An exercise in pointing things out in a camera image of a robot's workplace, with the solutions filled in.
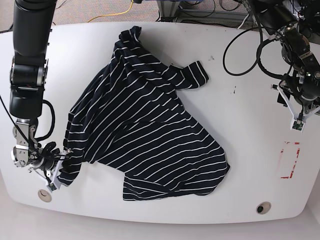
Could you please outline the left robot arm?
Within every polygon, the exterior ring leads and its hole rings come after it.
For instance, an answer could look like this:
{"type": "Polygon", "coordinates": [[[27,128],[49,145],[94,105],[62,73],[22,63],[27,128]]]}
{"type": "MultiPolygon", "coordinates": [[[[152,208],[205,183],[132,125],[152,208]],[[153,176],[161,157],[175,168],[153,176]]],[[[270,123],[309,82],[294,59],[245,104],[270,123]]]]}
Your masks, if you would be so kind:
{"type": "Polygon", "coordinates": [[[266,30],[268,35],[257,49],[257,64],[266,75],[279,80],[272,86],[278,91],[277,102],[292,115],[290,129],[301,132],[307,119],[320,112],[320,64],[283,1],[249,0],[246,4],[258,29],[266,30]],[[282,58],[289,65],[283,75],[268,71],[261,62],[263,48],[273,41],[280,42],[282,58]]]}

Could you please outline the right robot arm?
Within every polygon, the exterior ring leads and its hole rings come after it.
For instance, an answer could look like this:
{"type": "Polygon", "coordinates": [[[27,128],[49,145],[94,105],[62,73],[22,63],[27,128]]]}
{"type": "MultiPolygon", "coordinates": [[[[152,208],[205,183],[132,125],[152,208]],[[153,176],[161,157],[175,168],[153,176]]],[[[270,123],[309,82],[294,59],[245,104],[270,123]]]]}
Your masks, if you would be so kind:
{"type": "Polygon", "coordinates": [[[53,133],[56,116],[53,105],[44,100],[48,72],[46,60],[49,35],[57,2],[15,0],[11,26],[14,56],[10,70],[10,100],[7,114],[16,117],[11,157],[16,167],[28,167],[44,181],[50,192],[58,190],[59,170],[67,160],[55,142],[41,142],[53,133]]]}

